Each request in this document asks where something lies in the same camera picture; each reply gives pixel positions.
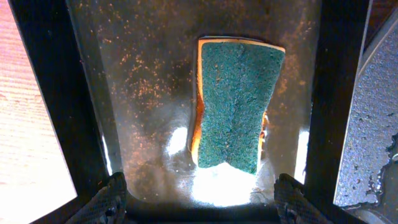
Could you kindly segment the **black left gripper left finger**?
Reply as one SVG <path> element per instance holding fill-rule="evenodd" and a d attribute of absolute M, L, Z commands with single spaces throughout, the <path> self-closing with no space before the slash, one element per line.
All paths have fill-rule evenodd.
<path fill-rule="evenodd" d="M 66 224 L 122 224 L 126 214 L 126 195 L 125 176 L 122 172 L 116 172 L 107 185 Z"/>

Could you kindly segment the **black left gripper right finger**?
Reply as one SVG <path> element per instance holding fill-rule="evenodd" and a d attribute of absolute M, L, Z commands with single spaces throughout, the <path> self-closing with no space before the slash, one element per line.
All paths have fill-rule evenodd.
<path fill-rule="evenodd" d="M 274 184 L 274 202 L 283 224 L 332 223 L 302 193 L 303 185 L 288 174 L 280 174 Z"/>

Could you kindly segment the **orange green scrub sponge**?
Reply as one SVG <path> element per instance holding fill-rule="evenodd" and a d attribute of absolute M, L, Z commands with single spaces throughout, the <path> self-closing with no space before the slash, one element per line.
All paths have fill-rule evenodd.
<path fill-rule="evenodd" d="M 269 124 L 267 107 L 285 49 L 259 40 L 198 40 L 192 158 L 200 168 L 227 163 L 255 174 Z"/>

